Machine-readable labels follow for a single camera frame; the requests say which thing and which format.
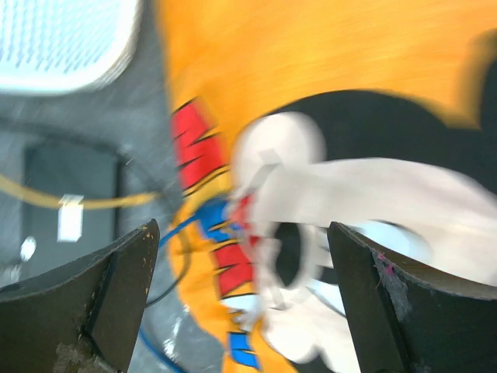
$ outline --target white label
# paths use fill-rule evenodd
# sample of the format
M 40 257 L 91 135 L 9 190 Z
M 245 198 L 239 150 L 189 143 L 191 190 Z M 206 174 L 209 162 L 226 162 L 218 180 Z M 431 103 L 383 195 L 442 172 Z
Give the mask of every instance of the white label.
M 83 196 L 65 194 L 61 199 L 57 228 L 58 242 L 77 242 L 83 229 Z

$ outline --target white cartoon face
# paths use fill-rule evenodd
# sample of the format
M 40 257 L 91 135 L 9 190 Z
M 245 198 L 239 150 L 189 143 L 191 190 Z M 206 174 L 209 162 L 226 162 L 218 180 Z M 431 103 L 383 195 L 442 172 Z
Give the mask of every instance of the white cartoon face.
M 325 140 L 301 113 L 257 121 L 235 154 L 235 196 L 255 190 L 247 219 L 250 236 L 261 238 L 250 250 L 266 338 L 286 358 L 305 362 L 319 352 L 337 373 L 360 371 L 325 237 L 331 221 L 437 269 L 495 284 L 497 201 L 466 176 L 396 159 L 325 162 Z M 268 163 L 277 165 L 254 183 Z

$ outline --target concrete floor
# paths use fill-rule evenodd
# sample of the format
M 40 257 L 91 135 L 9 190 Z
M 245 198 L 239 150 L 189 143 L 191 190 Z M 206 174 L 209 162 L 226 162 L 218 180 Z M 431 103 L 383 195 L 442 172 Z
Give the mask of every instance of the concrete floor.
M 168 187 L 169 195 L 180 204 L 176 182 L 172 143 L 169 138 L 168 98 L 163 84 L 162 52 L 147 4 L 141 27 L 137 53 L 129 68 L 110 86 L 91 93 L 78 93 L 57 98 L 25 98 L 0 96 L 0 119 L 44 122 L 54 127 L 73 128 L 98 135 L 130 148 L 134 157 Z M 16 181 L 23 179 L 23 149 L 35 138 L 0 132 L 0 172 Z M 125 176 L 127 193 L 143 190 L 132 175 Z M 0 193 L 0 263 L 19 255 L 21 203 Z M 157 204 L 126 209 L 120 215 L 120 234 L 155 218 L 165 227 L 171 218 Z M 158 258 L 151 287 L 151 297 L 173 281 L 164 252 Z M 175 357 L 188 371 L 217 373 L 221 371 L 221 345 L 202 332 L 178 300 L 176 293 L 147 310 L 144 322 L 154 342 L 169 356 Z M 144 349 L 140 341 L 135 347 L 130 373 L 164 372 Z

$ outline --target cartoon character print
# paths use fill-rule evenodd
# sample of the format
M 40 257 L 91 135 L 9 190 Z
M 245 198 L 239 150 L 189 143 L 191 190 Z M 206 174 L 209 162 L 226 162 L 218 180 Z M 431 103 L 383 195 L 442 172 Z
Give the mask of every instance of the cartoon character print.
M 325 237 L 331 221 L 497 285 L 496 71 L 485 79 L 482 131 L 448 129 L 403 98 L 342 91 L 300 99 L 240 136 L 235 194 L 279 163 L 255 193 L 248 234 L 260 237 L 266 340 L 299 372 L 360 372 Z

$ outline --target black cable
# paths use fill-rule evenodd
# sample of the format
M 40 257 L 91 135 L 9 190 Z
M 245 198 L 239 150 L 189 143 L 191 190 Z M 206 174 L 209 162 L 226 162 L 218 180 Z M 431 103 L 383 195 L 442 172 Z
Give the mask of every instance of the black cable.
M 0 128 L 4 131 L 12 133 L 22 133 L 28 135 L 35 134 L 50 140 L 65 141 L 75 145 L 82 145 L 97 152 L 114 155 L 120 160 L 120 162 L 123 163 L 123 165 L 126 167 L 131 166 L 131 170 L 133 169 L 132 167 L 134 167 L 135 171 L 141 173 L 141 177 L 138 177 L 138 179 L 145 187 L 151 189 L 149 192 L 156 192 L 160 196 L 158 200 L 162 201 L 162 206 L 165 207 L 166 214 L 174 216 L 176 213 L 176 210 L 170 204 L 161 184 L 148 173 L 144 166 L 142 166 L 135 158 L 130 157 L 127 152 L 122 150 L 122 148 L 106 143 L 92 135 L 81 134 L 66 128 L 54 127 L 43 123 L 14 121 L 9 118 L 0 117 Z M 172 282 L 172 284 L 168 286 L 157 298 L 147 302 L 145 308 L 149 308 L 167 297 L 188 273 L 191 266 L 192 248 L 185 232 L 179 231 L 178 237 L 182 247 L 183 267 L 179 272 L 178 277 Z

